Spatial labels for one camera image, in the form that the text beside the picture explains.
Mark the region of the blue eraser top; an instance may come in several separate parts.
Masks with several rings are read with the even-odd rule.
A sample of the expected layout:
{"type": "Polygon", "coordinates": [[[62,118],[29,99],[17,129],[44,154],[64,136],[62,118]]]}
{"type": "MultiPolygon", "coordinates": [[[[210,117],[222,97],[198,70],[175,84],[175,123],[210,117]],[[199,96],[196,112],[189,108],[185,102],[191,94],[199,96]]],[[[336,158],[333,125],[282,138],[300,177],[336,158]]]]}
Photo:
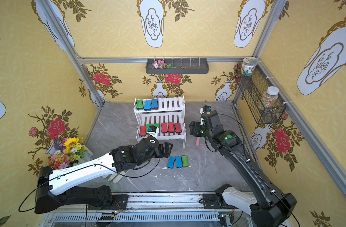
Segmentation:
{"type": "Polygon", "coordinates": [[[176,160],[176,167],[177,168],[183,167],[183,161],[182,161],[182,157],[181,156],[175,157],[175,160],[176,160]]]}
{"type": "Polygon", "coordinates": [[[151,100],[145,100],[144,101],[144,111],[151,111],[152,107],[152,102],[151,100]]]}
{"type": "Polygon", "coordinates": [[[169,162],[167,167],[168,168],[173,168],[174,167],[174,163],[175,163],[176,157],[169,157],[169,162]]]}
{"type": "Polygon", "coordinates": [[[151,109],[157,110],[159,108],[159,102],[158,99],[152,99],[151,100],[151,109]]]}

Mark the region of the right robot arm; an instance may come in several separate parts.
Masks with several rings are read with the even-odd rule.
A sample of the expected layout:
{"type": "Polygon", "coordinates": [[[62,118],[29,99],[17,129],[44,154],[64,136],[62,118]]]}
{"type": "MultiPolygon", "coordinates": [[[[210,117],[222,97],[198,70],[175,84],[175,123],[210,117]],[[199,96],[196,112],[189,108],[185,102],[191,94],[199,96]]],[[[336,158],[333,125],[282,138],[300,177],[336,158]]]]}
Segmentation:
{"type": "Polygon", "coordinates": [[[293,215],[297,204],[291,193],[283,193],[245,153],[243,141],[231,130],[225,130],[217,111],[203,106],[199,122],[191,122],[190,135],[204,138],[236,168],[250,187],[253,196],[232,186],[222,186],[216,192],[225,204],[239,208],[251,216],[258,227],[280,227],[293,215]]]}

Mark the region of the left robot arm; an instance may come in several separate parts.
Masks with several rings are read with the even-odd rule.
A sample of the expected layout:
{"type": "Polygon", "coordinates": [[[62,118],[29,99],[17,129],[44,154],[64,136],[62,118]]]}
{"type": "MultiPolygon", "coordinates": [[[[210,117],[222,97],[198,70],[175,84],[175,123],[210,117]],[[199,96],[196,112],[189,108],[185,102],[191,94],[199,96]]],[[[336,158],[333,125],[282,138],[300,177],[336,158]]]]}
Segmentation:
{"type": "Polygon", "coordinates": [[[148,136],[136,145],[119,146],[83,164],[57,170],[44,167],[38,176],[34,212],[43,214],[75,204],[112,208],[116,203],[108,186],[88,188],[80,184],[113,173],[121,175],[124,170],[137,170],[153,158],[169,157],[172,148],[173,144],[160,144],[155,137],[148,136]]]}

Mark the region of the white two-tier slatted shelf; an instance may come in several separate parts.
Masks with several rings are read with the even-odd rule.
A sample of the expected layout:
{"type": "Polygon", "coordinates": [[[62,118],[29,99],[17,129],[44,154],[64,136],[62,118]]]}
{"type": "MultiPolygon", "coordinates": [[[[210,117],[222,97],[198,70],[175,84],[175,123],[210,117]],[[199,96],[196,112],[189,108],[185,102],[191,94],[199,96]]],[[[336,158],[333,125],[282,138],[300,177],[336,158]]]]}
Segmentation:
{"type": "Polygon", "coordinates": [[[184,97],[174,97],[174,98],[156,98],[159,102],[159,108],[157,110],[144,111],[136,109],[136,100],[134,103],[134,114],[138,122],[138,129],[136,140],[140,141],[145,137],[139,136],[139,131],[141,126],[146,126],[147,124],[159,124],[160,132],[157,137],[158,140],[182,140],[183,147],[186,146],[186,129],[185,129],[185,100],[184,97]],[[162,123],[180,123],[182,127],[182,133],[176,132],[167,132],[161,133],[161,124],[162,123]]]}

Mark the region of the red eraser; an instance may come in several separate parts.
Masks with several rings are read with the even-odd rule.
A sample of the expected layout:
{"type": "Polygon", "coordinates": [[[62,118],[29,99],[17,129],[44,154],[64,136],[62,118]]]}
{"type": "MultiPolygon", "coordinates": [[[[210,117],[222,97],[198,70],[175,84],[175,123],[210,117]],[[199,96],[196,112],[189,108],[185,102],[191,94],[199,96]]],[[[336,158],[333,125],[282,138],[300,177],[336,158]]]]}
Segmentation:
{"type": "Polygon", "coordinates": [[[182,127],[180,123],[175,123],[174,128],[176,133],[182,133],[182,127]]]}
{"type": "Polygon", "coordinates": [[[175,126],[174,123],[168,123],[168,132],[175,132],[175,126]]]}
{"type": "Polygon", "coordinates": [[[161,124],[161,133],[167,133],[168,132],[168,124],[162,123],[161,124]]]}
{"type": "Polygon", "coordinates": [[[139,131],[139,136],[140,136],[140,137],[146,137],[146,135],[147,135],[146,126],[145,126],[145,125],[144,125],[144,126],[141,126],[141,127],[140,127],[140,131],[139,131]]]}

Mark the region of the red eraser bottom right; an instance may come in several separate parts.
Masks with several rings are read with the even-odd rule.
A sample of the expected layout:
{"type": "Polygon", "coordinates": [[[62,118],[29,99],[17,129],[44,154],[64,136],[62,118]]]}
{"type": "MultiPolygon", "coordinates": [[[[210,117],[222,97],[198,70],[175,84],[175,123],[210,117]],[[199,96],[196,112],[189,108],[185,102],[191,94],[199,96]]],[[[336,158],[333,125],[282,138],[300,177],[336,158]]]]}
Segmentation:
{"type": "Polygon", "coordinates": [[[174,128],[176,133],[182,133],[182,127],[180,123],[175,123],[174,128]]]}

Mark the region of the red eraser bottom left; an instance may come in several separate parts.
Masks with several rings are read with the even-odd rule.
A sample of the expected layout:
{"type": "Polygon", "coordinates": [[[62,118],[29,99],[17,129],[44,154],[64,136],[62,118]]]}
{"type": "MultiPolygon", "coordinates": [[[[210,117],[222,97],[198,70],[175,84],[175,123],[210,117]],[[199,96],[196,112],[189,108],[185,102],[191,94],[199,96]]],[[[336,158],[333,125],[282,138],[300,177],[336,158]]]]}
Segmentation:
{"type": "Polygon", "coordinates": [[[144,125],[144,126],[141,126],[141,127],[140,127],[140,131],[139,131],[139,136],[140,136],[140,137],[146,137],[146,135],[147,135],[146,126],[145,126],[145,125],[144,125]]]}

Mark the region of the white grey work glove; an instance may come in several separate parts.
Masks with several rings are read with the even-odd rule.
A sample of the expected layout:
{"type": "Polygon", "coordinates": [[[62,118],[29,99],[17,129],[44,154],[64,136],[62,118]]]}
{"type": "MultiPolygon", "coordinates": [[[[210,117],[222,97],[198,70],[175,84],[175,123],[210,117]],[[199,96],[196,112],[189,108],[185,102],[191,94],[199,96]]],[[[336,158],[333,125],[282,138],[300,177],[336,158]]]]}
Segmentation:
{"type": "Polygon", "coordinates": [[[123,178],[123,176],[117,173],[113,173],[113,174],[104,175],[103,178],[109,182],[117,183],[123,178]]]}

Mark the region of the pink artificial flowers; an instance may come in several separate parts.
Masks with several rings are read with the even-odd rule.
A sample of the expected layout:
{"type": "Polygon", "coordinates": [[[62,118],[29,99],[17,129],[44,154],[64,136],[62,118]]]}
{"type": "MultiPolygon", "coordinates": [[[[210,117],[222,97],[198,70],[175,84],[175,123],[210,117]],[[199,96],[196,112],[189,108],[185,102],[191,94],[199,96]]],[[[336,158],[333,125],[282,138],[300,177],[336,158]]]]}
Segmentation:
{"type": "Polygon", "coordinates": [[[163,60],[154,61],[152,66],[154,69],[173,69],[172,64],[167,64],[163,60]]]}

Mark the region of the clear jar white lid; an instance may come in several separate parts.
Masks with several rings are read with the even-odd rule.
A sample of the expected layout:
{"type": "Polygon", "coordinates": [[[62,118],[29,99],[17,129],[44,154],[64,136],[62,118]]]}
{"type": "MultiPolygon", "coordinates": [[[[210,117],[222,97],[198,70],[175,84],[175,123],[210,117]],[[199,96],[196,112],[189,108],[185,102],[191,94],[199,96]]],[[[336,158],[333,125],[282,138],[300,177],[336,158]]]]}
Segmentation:
{"type": "Polygon", "coordinates": [[[272,108],[278,99],[279,94],[279,88],[270,86],[267,88],[267,90],[263,93],[259,107],[261,110],[264,110],[266,108],[272,108]]]}

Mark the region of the jar with patterned label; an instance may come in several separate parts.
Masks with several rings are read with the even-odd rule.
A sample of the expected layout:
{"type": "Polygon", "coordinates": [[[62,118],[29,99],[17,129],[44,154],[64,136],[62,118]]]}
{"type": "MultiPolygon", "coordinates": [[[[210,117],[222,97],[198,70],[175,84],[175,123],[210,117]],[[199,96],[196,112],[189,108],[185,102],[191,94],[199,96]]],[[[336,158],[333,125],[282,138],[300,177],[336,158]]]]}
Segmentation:
{"type": "Polygon", "coordinates": [[[258,59],[256,57],[245,57],[242,61],[241,74],[245,76],[251,76],[256,66],[258,59]]]}

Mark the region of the colourful flower bouquet basket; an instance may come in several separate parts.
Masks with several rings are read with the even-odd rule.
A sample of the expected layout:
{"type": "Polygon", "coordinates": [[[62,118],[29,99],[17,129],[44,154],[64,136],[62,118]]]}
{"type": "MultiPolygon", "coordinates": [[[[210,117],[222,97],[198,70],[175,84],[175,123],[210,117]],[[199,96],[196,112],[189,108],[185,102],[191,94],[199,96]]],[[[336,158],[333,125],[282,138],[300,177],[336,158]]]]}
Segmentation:
{"type": "Polygon", "coordinates": [[[66,138],[62,142],[56,138],[48,154],[51,154],[48,166],[53,170],[88,162],[93,155],[92,151],[83,144],[83,139],[79,137],[66,138]]]}

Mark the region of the metal base rail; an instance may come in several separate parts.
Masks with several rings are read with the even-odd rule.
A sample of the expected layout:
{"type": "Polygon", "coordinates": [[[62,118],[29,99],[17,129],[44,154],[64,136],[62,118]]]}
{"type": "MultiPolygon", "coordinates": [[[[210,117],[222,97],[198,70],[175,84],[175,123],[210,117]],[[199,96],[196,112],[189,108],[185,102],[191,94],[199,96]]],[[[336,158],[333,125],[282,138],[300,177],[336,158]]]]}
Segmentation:
{"type": "Polygon", "coordinates": [[[288,227],[277,209],[264,211],[251,192],[113,193],[110,208],[67,205],[43,216],[39,226],[58,223],[81,227],[108,226],[112,223],[142,222],[219,222],[223,227],[288,227]]]}

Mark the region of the dark grey wall tray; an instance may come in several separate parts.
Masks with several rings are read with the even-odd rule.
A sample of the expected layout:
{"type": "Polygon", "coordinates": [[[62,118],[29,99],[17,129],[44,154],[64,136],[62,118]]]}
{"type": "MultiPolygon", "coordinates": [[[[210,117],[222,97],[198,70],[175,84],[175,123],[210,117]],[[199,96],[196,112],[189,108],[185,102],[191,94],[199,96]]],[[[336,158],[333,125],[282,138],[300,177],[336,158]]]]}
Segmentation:
{"type": "Polygon", "coordinates": [[[208,74],[209,69],[207,58],[201,57],[148,58],[146,61],[147,74],[208,74]],[[152,63],[158,60],[172,64],[173,69],[154,69],[152,63]]]}

